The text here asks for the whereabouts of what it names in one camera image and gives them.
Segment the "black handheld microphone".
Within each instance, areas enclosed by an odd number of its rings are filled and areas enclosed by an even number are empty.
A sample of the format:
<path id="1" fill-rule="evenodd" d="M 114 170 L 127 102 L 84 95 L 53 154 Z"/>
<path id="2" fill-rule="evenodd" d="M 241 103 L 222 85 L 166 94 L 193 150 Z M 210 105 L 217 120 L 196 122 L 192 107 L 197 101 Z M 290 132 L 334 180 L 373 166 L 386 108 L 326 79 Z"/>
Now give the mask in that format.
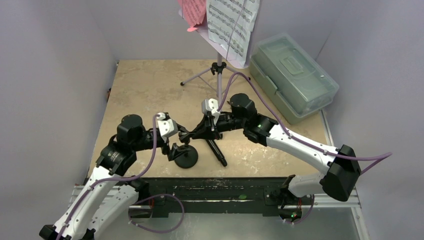
<path id="1" fill-rule="evenodd" d="M 224 167 L 226 167 L 228 165 L 228 163 L 226 161 L 226 158 L 225 158 L 224 154 L 222 153 L 222 151 L 220 150 L 220 148 L 218 147 L 218 145 L 216 144 L 216 142 L 214 140 L 207 139 L 206 140 L 206 143 L 208 144 L 208 146 L 210 147 L 210 149 L 214 153 L 214 155 L 217 158 L 217 160 Z"/>

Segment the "black desktop microphone stand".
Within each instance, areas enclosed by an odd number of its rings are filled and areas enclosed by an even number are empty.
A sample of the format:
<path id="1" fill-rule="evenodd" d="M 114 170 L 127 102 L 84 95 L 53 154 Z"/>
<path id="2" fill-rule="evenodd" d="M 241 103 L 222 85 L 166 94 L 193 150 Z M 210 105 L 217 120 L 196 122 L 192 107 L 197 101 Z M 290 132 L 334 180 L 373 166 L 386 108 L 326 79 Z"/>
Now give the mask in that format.
<path id="1" fill-rule="evenodd" d="M 188 131 L 180 132 L 178 137 L 182 145 L 178 146 L 175 144 L 173 161 L 182 169 L 192 168 L 198 162 L 198 151 L 190 145 L 190 135 Z"/>

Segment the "lilac folding music stand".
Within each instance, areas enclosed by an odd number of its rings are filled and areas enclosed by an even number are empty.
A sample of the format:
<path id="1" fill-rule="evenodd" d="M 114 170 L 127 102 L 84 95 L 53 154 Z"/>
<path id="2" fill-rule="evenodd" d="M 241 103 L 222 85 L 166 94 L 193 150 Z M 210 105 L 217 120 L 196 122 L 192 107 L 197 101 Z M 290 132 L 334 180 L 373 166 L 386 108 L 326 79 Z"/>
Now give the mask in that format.
<path id="1" fill-rule="evenodd" d="M 226 59 L 224 57 L 224 49 L 214 43 L 213 41 L 209 40 L 208 36 L 208 28 L 207 28 L 207 10 L 206 10 L 206 17 L 203 21 L 202 25 L 198 27 L 197 30 L 194 32 L 198 33 L 204 40 L 206 40 L 217 52 L 217 59 L 216 62 L 212 64 L 210 67 L 210 71 L 216 75 L 216 87 L 214 88 L 216 95 L 218 97 L 218 100 L 223 99 L 223 71 L 224 69 L 229 69 L 229 71 L 235 73 L 238 69 L 245 69 L 249 65 L 249 55 L 251 51 L 251 39 L 249 41 L 249 48 L 248 48 L 248 55 L 246 59 L 246 63 L 244 66 L 239 65 L 237 62 L 233 60 Z"/>

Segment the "white sheet music page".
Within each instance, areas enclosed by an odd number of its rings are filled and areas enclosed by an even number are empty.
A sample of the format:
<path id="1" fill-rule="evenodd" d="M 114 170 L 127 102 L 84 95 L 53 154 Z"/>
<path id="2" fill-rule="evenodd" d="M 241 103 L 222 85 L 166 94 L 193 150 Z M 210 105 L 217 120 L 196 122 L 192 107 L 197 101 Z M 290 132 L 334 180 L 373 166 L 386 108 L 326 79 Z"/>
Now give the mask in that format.
<path id="1" fill-rule="evenodd" d="M 259 0 L 208 0 L 206 19 L 208 38 L 220 45 L 224 57 L 246 64 L 251 34 L 260 8 Z"/>

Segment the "pink sheet music page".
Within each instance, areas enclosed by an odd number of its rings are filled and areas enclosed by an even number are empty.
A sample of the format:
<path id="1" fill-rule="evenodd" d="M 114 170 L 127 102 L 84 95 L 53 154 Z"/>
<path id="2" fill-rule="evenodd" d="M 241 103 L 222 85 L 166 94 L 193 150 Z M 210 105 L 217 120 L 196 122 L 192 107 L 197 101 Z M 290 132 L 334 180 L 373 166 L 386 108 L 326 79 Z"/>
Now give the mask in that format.
<path id="1" fill-rule="evenodd" d="M 206 19 L 206 0 L 178 0 L 181 17 L 188 24 L 188 32 L 196 31 Z"/>

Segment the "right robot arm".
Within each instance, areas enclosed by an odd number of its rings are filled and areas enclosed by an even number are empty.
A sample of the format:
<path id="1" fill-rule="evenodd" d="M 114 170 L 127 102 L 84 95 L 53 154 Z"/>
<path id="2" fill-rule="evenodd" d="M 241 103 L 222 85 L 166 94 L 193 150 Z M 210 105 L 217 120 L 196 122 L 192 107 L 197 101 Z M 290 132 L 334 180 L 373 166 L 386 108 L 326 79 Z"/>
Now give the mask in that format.
<path id="1" fill-rule="evenodd" d="M 288 153 L 317 169 L 314 174 L 288 177 L 280 191 L 284 202 L 292 204 L 313 194 L 327 194 L 340 202 L 349 199 L 362 173 L 352 160 L 356 154 L 350 146 L 336 148 L 284 131 L 275 119 L 258 113 L 255 103 L 244 93 L 233 95 L 229 103 L 231 111 L 226 112 L 218 111 L 217 100 L 204 100 L 203 119 L 189 132 L 189 138 L 220 140 L 223 132 L 242 129 L 249 141 Z"/>

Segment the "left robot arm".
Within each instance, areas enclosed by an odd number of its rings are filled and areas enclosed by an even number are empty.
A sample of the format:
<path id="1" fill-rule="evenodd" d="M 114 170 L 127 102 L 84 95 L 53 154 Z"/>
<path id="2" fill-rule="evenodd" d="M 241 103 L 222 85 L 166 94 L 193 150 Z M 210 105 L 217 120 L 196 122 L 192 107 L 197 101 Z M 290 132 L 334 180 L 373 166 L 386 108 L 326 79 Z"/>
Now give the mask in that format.
<path id="1" fill-rule="evenodd" d="M 169 194 L 150 195 L 149 183 L 142 176 L 153 164 L 158 148 L 174 161 L 181 154 L 170 146 L 169 138 L 184 131 L 166 112 L 153 116 L 153 127 L 146 129 L 139 115 L 122 118 L 107 146 L 100 152 L 96 166 L 82 191 L 54 224 L 44 225 L 39 236 L 44 240 L 97 240 L 110 224 L 134 204 L 147 203 L 152 209 L 156 199 Z M 152 150 L 147 167 L 126 177 L 137 160 L 137 152 Z"/>

